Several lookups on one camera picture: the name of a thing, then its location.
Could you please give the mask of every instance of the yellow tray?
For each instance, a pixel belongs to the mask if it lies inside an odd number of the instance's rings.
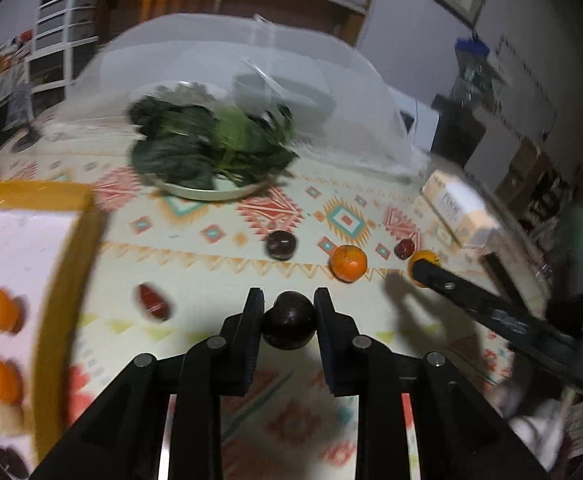
[[[67,182],[0,182],[1,210],[76,214],[40,303],[30,377],[24,378],[30,402],[26,426],[32,434],[36,465],[66,429],[66,379],[73,333],[105,215],[97,208],[91,187]]]

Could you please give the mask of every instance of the green leaf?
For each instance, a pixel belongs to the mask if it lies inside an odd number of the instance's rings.
[[[293,138],[292,111],[285,105],[278,105],[278,111],[283,116],[283,124],[280,126],[281,144],[287,144]]]
[[[180,106],[172,105],[151,96],[145,96],[136,101],[128,113],[133,124],[140,126],[139,133],[148,139],[156,137],[160,132],[160,123],[166,112],[177,112]]]
[[[170,179],[169,182],[192,189],[214,189],[214,168],[204,160],[192,160],[190,169],[195,170],[189,178]]]
[[[208,108],[190,105],[179,112],[165,112],[160,125],[163,133],[209,139],[216,127],[216,118]]]
[[[289,166],[292,161],[297,158],[298,155],[292,150],[288,150],[283,146],[278,149],[268,153],[261,161],[262,166],[268,166],[271,173],[280,173],[287,166]]]
[[[232,152],[264,152],[269,145],[265,129],[236,107],[218,111],[214,139],[219,146]]]
[[[175,173],[190,178],[187,163],[197,154],[198,145],[193,137],[169,136],[139,140],[132,149],[131,160],[138,173],[161,176]]]

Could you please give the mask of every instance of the mandarin orange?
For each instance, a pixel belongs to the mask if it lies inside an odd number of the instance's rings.
[[[367,271],[367,254],[360,247],[341,245],[329,258],[334,275],[344,282],[355,282]]]
[[[415,285],[418,285],[421,288],[427,288],[425,285],[423,285],[420,282],[417,282],[414,279],[414,274],[412,273],[412,267],[414,267],[414,263],[416,263],[418,260],[426,260],[427,262],[434,264],[436,266],[440,266],[441,265],[441,259],[438,257],[438,254],[434,253],[433,251],[418,251],[417,253],[414,253],[412,255],[412,257],[409,259],[409,263],[407,264],[407,273],[409,274],[409,277],[411,278],[411,280],[414,282]]]
[[[23,382],[11,363],[0,360],[0,402],[17,404],[23,395]]]
[[[0,330],[12,332],[20,322],[20,307],[0,288]]]

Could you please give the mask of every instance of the plastic food cover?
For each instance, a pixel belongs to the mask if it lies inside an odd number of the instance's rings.
[[[285,99],[248,62],[283,86]],[[139,88],[168,81],[223,89],[250,112],[285,102],[297,131],[292,148],[300,155],[399,176],[416,174],[423,164],[388,86],[365,57],[333,36],[260,17],[169,14],[141,23],[91,60],[54,119],[124,116]],[[81,135],[79,128],[65,131]]]

